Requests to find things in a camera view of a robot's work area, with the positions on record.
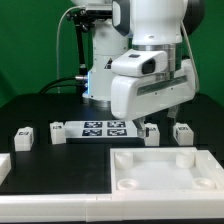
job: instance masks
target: small white block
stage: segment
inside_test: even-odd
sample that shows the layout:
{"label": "small white block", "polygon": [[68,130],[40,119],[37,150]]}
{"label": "small white block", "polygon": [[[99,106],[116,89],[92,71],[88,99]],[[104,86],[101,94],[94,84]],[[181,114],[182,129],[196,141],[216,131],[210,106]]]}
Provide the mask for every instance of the small white block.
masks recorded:
{"label": "small white block", "polygon": [[176,123],[173,127],[173,137],[180,146],[192,146],[194,142],[194,132],[187,124]]}
{"label": "small white block", "polygon": [[33,128],[26,127],[20,128],[14,137],[15,150],[18,151],[30,151],[33,145],[34,136]]}
{"label": "small white block", "polygon": [[160,132],[156,124],[145,124],[146,127],[146,146],[159,146],[160,142]]}
{"label": "small white block", "polygon": [[0,154],[0,185],[11,170],[11,160],[9,154]]}
{"label": "small white block", "polygon": [[51,141],[53,145],[66,143],[65,129],[62,122],[54,122],[50,124]]}

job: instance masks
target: white plastic tray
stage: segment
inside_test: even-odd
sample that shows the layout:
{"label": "white plastic tray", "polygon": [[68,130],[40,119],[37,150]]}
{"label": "white plastic tray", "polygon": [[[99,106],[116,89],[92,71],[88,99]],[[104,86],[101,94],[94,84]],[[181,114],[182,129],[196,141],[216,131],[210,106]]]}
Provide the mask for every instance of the white plastic tray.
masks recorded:
{"label": "white plastic tray", "polygon": [[111,182],[106,195],[0,196],[0,222],[224,218],[224,170],[208,151],[111,149]]}

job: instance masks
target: white plastic part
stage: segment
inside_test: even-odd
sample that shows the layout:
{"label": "white plastic part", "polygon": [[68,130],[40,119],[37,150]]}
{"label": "white plastic part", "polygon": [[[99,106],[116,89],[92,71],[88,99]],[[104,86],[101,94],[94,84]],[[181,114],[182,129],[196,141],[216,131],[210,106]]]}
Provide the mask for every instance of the white plastic part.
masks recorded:
{"label": "white plastic part", "polygon": [[192,146],[194,144],[194,132],[187,124],[176,123],[173,127],[173,137],[180,146]]}
{"label": "white plastic part", "polygon": [[143,78],[116,76],[111,87],[112,114],[121,120],[135,120],[166,108],[192,100],[195,95],[195,78],[190,60],[182,62],[175,78],[186,77],[186,82],[151,89],[157,83],[156,75]]}
{"label": "white plastic part", "polygon": [[115,154],[115,165],[118,169],[127,170],[133,167],[133,153],[120,152]]}
{"label": "white plastic part", "polygon": [[189,151],[177,152],[176,165],[180,168],[190,169],[195,165],[195,153]]}
{"label": "white plastic part", "polygon": [[30,151],[34,142],[33,128],[20,128],[14,137],[15,151]]}
{"label": "white plastic part", "polygon": [[11,170],[10,154],[0,154],[0,185]]}
{"label": "white plastic part", "polygon": [[118,190],[121,191],[130,191],[138,189],[139,183],[136,180],[132,179],[123,179],[119,180],[117,183]]}
{"label": "white plastic part", "polygon": [[160,132],[156,124],[145,124],[146,127],[146,138],[145,146],[159,146],[160,143]]}
{"label": "white plastic part", "polygon": [[155,70],[150,75],[161,73],[167,69],[168,59],[165,51],[136,51],[131,49],[113,62],[112,71],[118,75],[143,77],[148,74],[142,73],[142,66],[150,59],[155,61]]}
{"label": "white plastic part", "polygon": [[162,45],[182,41],[180,23],[186,12],[184,0],[130,2],[134,45]]}
{"label": "white plastic part", "polygon": [[195,178],[192,181],[192,188],[196,190],[212,190],[215,189],[214,181],[208,178]]}
{"label": "white plastic part", "polygon": [[88,73],[88,91],[84,98],[111,101],[111,83],[115,74],[112,62],[128,50],[128,38],[122,37],[112,21],[96,21],[93,33],[93,67]]}
{"label": "white plastic part", "polygon": [[66,143],[65,129],[62,122],[54,122],[50,124],[51,141],[52,144],[64,144]]}

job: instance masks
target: white block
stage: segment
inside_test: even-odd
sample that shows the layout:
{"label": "white block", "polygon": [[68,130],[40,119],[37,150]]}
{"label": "white block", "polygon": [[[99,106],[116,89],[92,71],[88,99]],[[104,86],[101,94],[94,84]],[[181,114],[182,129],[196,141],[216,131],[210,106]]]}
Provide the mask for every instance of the white block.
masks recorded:
{"label": "white block", "polygon": [[0,154],[0,185],[11,170],[11,160],[9,154]]}
{"label": "white block", "polygon": [[26,127],[20,128],[14,137],[15,150],[18,151],[30,151],[33,145],[34,136],[33,128]]}
{"label": "white block", "polygon": [[50,124],[51,141],[53,145],[66,143],[65,129],[62,122]]}
{"label": "white block", "polygon": [[194,132],[187,124],[176,123],[173,127],[173,137],[180,146],[192,146],[194,142]]}
{"label": "white block", "polygon": [[159,146],[160,132],[158,126],[156,124],[148,123],[145,125],[145,127],[146,127],[145,145]]}

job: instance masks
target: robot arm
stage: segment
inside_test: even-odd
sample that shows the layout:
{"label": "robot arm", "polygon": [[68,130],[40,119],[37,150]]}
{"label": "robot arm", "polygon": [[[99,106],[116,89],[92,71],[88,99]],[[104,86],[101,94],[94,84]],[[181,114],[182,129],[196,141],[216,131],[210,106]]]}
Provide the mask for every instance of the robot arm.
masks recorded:
{"label": "robot arm", "polygon": [[114,27],[122,35],[133,34],[133,49],[112,64],[115,117],[135,120],[193,99],[195,74],[191,61],[182,61],[180,27],[182,21],[190,24],[189,15],[197,17],[187,24],[187,32],[193,32],[203,6],[202,0],[113,1]]}

